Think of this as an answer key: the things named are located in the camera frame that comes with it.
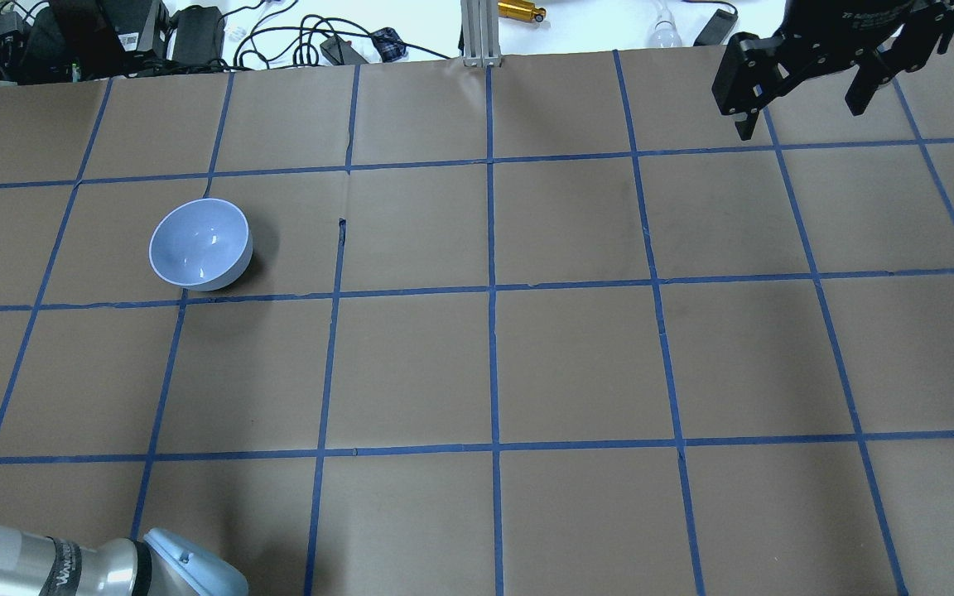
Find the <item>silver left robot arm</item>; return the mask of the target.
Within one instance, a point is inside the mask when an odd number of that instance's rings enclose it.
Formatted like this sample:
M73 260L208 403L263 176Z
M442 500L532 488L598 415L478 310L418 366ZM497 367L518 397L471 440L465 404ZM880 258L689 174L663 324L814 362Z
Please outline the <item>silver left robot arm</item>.
M0 89L0 594L897 594L837 296L897 84L717 50Z

